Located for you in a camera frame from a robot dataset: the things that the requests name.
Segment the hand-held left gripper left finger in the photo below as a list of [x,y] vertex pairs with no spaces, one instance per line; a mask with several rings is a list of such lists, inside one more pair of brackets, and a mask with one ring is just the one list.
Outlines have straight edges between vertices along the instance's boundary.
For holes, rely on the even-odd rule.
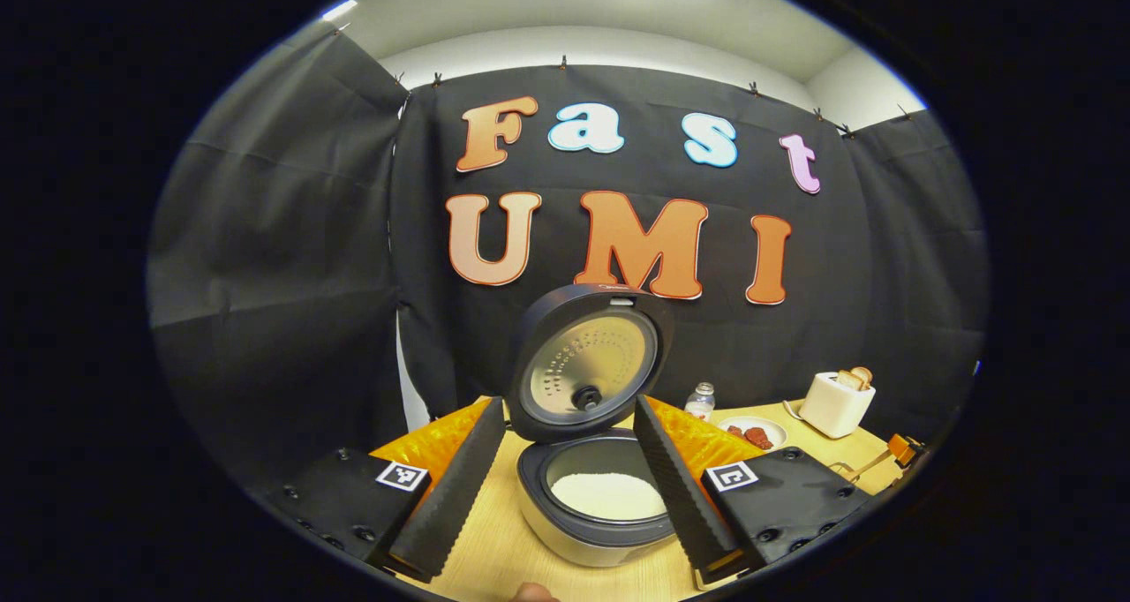
[[336,555],[429,583],[447,565],[504,431],[499,396],[394,440],[334,428],[269,450],[251,491]]

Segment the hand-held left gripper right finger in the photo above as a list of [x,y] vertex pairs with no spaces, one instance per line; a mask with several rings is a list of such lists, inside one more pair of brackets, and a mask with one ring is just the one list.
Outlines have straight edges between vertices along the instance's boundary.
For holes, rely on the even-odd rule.
[[791,561],[873,505],[806,450],[765,452],[652,396],[635,400],[633,430],[683,552],[706,584]]

